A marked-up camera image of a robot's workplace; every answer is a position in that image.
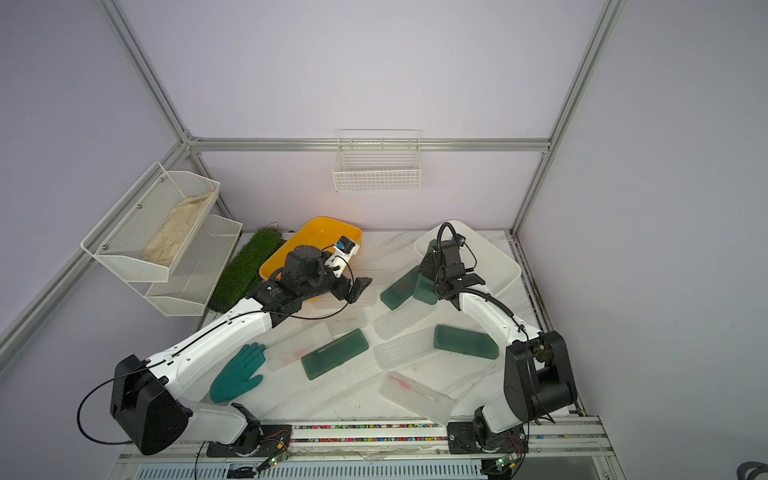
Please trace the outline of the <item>green pencil case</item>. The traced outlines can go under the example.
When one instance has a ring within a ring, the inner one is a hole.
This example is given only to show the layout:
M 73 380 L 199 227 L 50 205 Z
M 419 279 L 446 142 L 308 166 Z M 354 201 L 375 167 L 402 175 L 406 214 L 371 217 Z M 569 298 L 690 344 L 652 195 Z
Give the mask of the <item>green pencil case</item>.
M 413 296 L 418 277 L 419 267 L 414 266 L 380 294 L 381 302 L 391 311 L 398 309 Z
M 495 360 L 499 347 L 486 333 L 437 325 L 434 328 L 433 347 L 437 350 Z
M 435 305 L 439 298 L 435 292 L 438 269 L 436 240 L 431 240 L 418 267 L 413 298 L 428 305 Z
M 349 360 L 365 353 L 369 343 L 361 329 L 355 329 L 301 358 L 306 377 L 313 381 Z

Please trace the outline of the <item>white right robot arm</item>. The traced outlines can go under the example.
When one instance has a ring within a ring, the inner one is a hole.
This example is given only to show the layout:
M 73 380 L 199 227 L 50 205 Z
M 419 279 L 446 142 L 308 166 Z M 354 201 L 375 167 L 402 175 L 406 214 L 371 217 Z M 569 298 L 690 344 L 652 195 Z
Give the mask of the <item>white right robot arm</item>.
M 479 407 L 473 419 L 476 448 L 491 453 L 514 429 L 574 404 L 577 389 L 562 335 L 526 323 L 496 298 L 485 280 L 465 267 L 464 246 L 455 239 L 431 241 L 421 272 L 434 283 L 438 299 L 475 320 L 503 356 L 502 393 Z

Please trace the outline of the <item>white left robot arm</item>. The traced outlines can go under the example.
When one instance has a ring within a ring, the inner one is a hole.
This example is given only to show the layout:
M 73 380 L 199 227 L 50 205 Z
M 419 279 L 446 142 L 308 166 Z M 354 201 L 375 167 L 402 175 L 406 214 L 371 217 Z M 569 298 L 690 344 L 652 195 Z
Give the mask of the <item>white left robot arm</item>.
M 145 360 L 130 355 L 114 373 L 110 414 L 144 455 L 178 441 L 228 446 L 240 456 L 263 441 L 240 395 L 262 380 L 259 336 L 295 317 L 304 302 L 332 294 L 355 303 L 371 284 L 349 267 L 360 246 L 341 237 L 332 250 L 300 245 L 285 263 L 214 323 Z

